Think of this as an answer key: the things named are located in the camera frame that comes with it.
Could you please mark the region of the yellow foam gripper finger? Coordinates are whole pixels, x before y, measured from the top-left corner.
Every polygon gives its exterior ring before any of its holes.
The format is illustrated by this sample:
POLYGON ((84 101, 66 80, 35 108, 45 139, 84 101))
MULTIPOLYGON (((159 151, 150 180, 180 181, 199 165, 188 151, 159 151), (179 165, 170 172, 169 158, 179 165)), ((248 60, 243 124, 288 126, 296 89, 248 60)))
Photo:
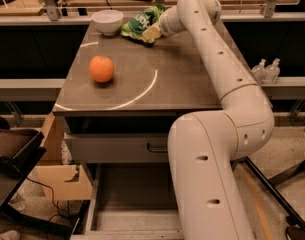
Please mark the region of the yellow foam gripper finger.
POLYGON ((153 41, 155 39, 160 38, 162 35, 161 29, 158 23, 153 24, 152 26, 148 27, 142 33, 142 39, 144 41, 153 41))

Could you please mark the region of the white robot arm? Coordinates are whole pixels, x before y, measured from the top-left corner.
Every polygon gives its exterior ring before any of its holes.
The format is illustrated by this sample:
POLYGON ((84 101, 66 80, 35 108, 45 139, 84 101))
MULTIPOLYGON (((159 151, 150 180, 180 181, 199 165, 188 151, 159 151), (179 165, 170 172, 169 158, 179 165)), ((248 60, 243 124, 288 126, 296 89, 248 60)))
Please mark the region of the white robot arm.
POLYGON ((255 240, 230 163, 271 137, 270 102, 215 28, 217 0, 178 0, 148 37, 188 31, 222 108, 179 117, 168 135, 168 157, 184 240, 255 240))

